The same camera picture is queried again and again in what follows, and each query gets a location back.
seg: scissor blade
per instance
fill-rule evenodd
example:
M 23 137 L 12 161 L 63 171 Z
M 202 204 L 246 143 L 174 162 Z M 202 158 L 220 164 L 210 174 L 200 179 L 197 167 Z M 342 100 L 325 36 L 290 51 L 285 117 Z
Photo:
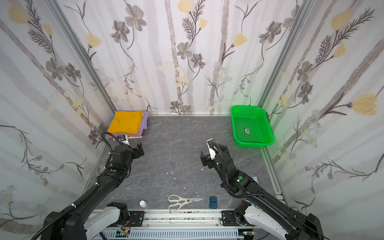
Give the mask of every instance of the scissor blade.
M 191 200 L 191 202 L 198 202 L 198 201 L 203 200 L 203 198 L 191 198 L 190 200 Z

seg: purple cloth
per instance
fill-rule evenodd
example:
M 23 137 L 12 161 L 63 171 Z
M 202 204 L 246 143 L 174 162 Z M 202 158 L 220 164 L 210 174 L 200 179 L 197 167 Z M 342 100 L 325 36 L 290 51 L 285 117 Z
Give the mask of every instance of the purple cloth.
M 143 130 L 147 129 L 147 120 L 148 120 L 149 112 L 148 111 L 143 111 L 143 113 L 144 113 L 144 117 L 141 118 L 139 133 L 138 134 L 128 134 L 128 135 L 130 135 L 130 136 L 141 136 L 143 134 Z M 118 135 L 125 135 L 126 133 L 113 133 L 113 134 L 114 135 L 116 135 L 116 134 L 118 134 Z

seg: scissors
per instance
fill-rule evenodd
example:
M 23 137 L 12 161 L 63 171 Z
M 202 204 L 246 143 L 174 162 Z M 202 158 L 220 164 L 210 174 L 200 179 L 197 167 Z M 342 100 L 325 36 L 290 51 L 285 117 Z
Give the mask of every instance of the scissors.
M 183 198 L 183 197 L 180 197 L 179 195 L 172 194 L 172 195 L 170 195 L 168 197 L 168 201 L 176 202 L 176 203 L 169 205 L 168 210 L 170 212 L 176 212 L 177 210 L 179 210 L 185 204 L 188 204 L 188 203 L 191 203 L 191 202 L 198 202 L 198 201 L 201 201 L 201 200 L 203 200 L 203 199 L 202 198 Z

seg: yellow cloth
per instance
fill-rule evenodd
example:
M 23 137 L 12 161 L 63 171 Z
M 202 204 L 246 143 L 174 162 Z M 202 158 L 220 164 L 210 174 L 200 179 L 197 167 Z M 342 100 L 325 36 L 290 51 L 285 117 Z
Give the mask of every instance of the yellow cloth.
M 108 132 L 138 134 L 142 117 L 144 113 L 141 110 L 138 112 L 116 111 Z

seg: scissor handle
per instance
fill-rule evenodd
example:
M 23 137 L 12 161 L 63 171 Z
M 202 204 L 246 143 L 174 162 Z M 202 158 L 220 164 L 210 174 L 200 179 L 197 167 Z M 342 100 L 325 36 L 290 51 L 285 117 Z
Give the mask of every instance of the scissor handle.
M 182 207 L 182 205 L 180 203 L 175 203 L 175 204 L 171 204 L 168 206 L 168 210 L 170 212 L 176 212 L 177 210 L 179 210 L 180 208 Z
M 179 195 L 172 194 L 168 197 L 168 201 L 170 202 L 185 201 L 185 198 L 180 197 Z

